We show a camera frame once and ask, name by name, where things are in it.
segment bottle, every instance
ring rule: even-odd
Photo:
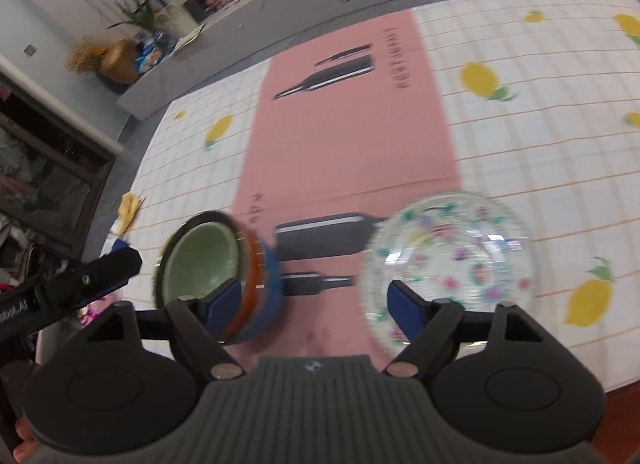
[[[356,76],[367,74],[373,69],[373,57],[368,54],[361,58],[352,59],[351,61],[347,61],[339,65],[330,66],[329,68],[320,70],[315,74],[311,74],[300,84],[292,86],[291,88],[274,95],[273,99],[275,100],[277,98],[285,97],[286,95],[295,94],[302,90],[317,90],[318,88],[334,84],[334,82],[344,81],[345,79],[351,79]]]
[[[361,213],[279,224],[276,226],[276,253],[280,261],[346,256],[364,250],[384,221]]]
[[[325,276],[319,272],[290,272],[282,275],[282,291],[285,296],[313,296],[326,289],[353,285],[353,276]]]
[[[368,45],[361,45],[359,47],[354,47],[353,49],[345,50],[344,52],[338,52],[337,54],[334,54],[330,58],[319,61],[314,66],[324,65],[325,63],[330,63],[331,61],[339,61],[341,59],[348,58],[349,56],[354,56],[356,54],[364,52],[365,50],[369,50],[370,48],[371,48],[371,43],[369,43]]]

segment table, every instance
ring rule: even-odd
[[[273,243],[279,224],[386,217],[428,192],[479,191],[532,232],[538,321],[607,390],[637,381],[640,22],[636,30],[630,17],[640,19],[637,0],[450,0],[322,36],[176,99],[132,187],[145,196],[129,232],[143,269],[124,296],[152,307],[159,248],[205,209],[229,211]],[[365,44],[372,70],[274,100],[315,63]],[[495,82],[469,84],[469,63]],[[227,114],[230,127],[206,149],[207,130]],[[594,256],[610,263],[610,303],[578,326],[569,302],[593,278]],[[282,269],[357,279],[361,261]],[[147,347],[167,353],[161,343]],[[258,354],[363,352],[378,366],[390,358],[370,338],[354,287],[288,298],[276,330],[234,348],[245,365]]]

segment floral glass plate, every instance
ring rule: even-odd
[[[477,193],[435,193],[380,227],[358,282],[370,328],[395,356],[408,341],[386,309],[392,280],[425,300],[449,298],[467,310],[512,301],[531,313],[536,267],[530,235],[507,206]],[[472,351],[464,347],[461,355]]]

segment potted plant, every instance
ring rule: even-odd
[[[85,38],[71,47],[65,66],[76,74],[94,73],[112,92],[123,94],[138,79],[133,68],[137,55],[135,44],[126,39],[104,48]]]
[[[130,1],[135,5],[131,4],[129,0],[123,0],[123,3],[115,2],[118,9],[120,9],[120,12],[122,12],[127,19],[114,23],[113,25],[109,25],[107,28],[114,28],[119,25],[128,24],[139,27],[150,34],[159,30],[160,24],[162,23],[161,17],[156,17],[149,0]]]

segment yellow lemon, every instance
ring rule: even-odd
[[[539,10],[530,11],[524,18],[523,21],[527,23],[540,23],[545,18],[545,15],[542,14]]]
[[[596,256],[602,262],[589,272],[596,276],[580,285],[571,296],[564,322],[576,327],[588,327],[606,313],[614,282],[609,260]]]
[[[640,128],[640,113],[638,113],[637,111],[627,113],[625,115],[625,121],[629,126]]]
[[[630,38],[640,37],[640,21],[636,18],[629,14],[616,14],[613,19],[616,20],[617,24],[627,36]]]
[[[498,76],[487,66],[477,63],[467,63],[460,72],[460,82],[462,85],[476,94],[489,100],[511,100],[515,95],[509,95],[506,86],[498,87]]]
[[[231,125],[233,117],[233,115],[220,117],[220,119],[218,119],[216,123],[209,128],[207,136],[204,138],[204,149],[211,149],[216,141],[225,134],[226,130],[228,130]]]

